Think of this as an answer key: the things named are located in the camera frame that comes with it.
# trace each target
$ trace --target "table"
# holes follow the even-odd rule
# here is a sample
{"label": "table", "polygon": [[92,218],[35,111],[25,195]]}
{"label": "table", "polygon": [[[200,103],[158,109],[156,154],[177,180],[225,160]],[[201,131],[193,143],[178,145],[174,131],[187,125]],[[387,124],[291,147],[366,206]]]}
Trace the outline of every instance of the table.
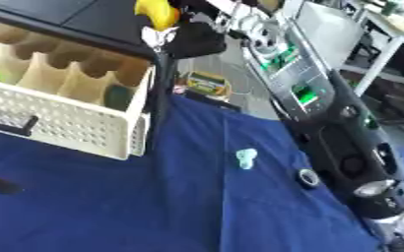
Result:
{"label": "table", "polygon": [[[372,252],[282,123],[172,96],[157,150],[118,161],[0,135],[0,252]],[[235,153],[255,148],[254,167]]]}
{"label": "table", "polygon": [[404,18],[401,18],[398,15],[384,17],[379,13],[379,7],[373,5],[362,5],[360,2],[357,4],[359,11],[356,12],[355,19],[361,26],[367,21],[371,21],[391,37],[391,40],[381,50],[381,53],[357,85],[355,92],[357,95],[362,95],[372,84],[378,74],[381,73],[381,70],[392,58],[398,48],[404,44]]}

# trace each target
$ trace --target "small teal toy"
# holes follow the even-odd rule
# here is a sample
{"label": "small teal toy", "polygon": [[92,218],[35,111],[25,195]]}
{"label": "small teal toy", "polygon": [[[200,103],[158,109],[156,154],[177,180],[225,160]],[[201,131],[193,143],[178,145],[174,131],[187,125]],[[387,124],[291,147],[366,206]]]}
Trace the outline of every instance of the small teal toy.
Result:
{"label": "small teal toy", "polygon": [[252,169],[254,166],[254,159],[257,158],[256,149],[245,149],[236,152],[236,157],[240,168],[242,169]]}

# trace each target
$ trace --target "metal ring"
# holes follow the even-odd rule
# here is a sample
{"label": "metal ring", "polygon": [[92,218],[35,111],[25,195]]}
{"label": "metal ring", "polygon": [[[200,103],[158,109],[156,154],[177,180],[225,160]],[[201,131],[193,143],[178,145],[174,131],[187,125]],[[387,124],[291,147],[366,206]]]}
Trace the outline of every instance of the metal ring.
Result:
{"label": "metal ring", "polygon": [[301,169],[297,174],[299,183],[306,189],[312,189],[320,184],[317,173],[311,169]]}

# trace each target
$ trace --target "white desk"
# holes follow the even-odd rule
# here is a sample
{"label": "white desk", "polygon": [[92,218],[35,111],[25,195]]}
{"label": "white desk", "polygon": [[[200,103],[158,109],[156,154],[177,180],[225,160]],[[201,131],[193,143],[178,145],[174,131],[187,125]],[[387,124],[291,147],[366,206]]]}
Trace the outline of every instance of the white desk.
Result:
{"label": "white desk", "polygon": [[373,22],[391,37],[391,40],[384,48],[382,48],[381,53],[357,85],[355,89],[357,95],[362,95],[368,89],[398,48],[404,44],[404,18],[397,15],[384,17],[381,14],[376,13],[379,12],[379,10],[380,9],[377,7],[364,6],[363,10],[358,13],[358,17],[356,18],[358,19],[358,23],[362,26],[367,21]]}

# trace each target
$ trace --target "floor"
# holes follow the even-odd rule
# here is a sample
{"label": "floor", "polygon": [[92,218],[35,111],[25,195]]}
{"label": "floor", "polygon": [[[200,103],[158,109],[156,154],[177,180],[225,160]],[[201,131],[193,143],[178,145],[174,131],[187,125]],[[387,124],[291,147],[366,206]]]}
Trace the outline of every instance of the floor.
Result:
{"label": "floor", "polygon": [[233,86],[230,103],[242,108],[242,112],[264,119],[277,120],[278,116],[269,102],[269,93],[244,66],[237,40],[227,39],[228,50],[220,55],[210,55],[179,62],[183,74],[191,70],[222,75]]}

